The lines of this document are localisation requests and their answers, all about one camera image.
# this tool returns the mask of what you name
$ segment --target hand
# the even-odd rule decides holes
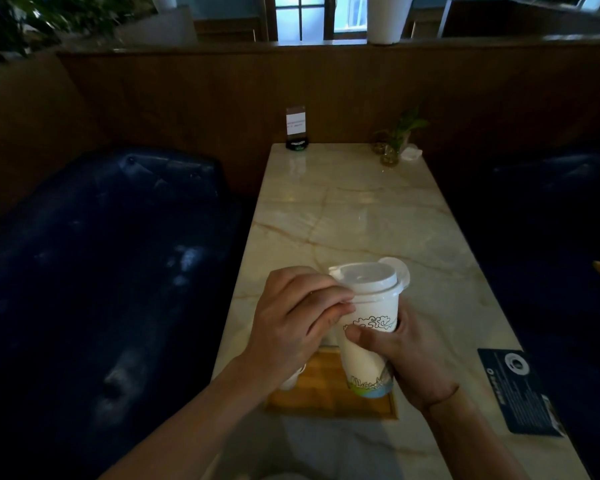
[[[355,293],[311,267],[272,271],[256,306],[243,371],[269,394],[309,360],[328,330],[356,309]]]
[[[458,384],[424,350],[420,327],[406,298],[400,297],[398,327],[392,333],[350,325],[347,338],[393,364],[407,400],[421,412],[451,397]]]

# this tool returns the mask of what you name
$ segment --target window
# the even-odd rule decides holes
[[[280,42],[324,40],[324,0],[275,0]]]
[[[335,33],[367,30],[367,0],[336,0]]]

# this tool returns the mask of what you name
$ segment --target left hand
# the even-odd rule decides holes
[[[238,357],[248,380],[269,394],[309,360],[328,330],[356,307],[355,293],[307,266],[272,271],[256,306],[245,351]]]

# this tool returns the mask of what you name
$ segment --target dark blue card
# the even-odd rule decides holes
[[[478,349],[478,354],[510,432],[566,436],[524,352]]]

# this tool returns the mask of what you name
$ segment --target counter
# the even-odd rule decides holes
[[[214,376],[247,344],[268,273],[402,259],[405,291],[438,359],[536,480],[589,478],[567,438],[513,435],[477,348],[520,349],[423,159],[382,167],[367,144],[271,149]],[[277,472],[326,479],[450,478],[425,421],[395,388],[399,420],[279,417],[261,410],[234,432],[208,478]]]

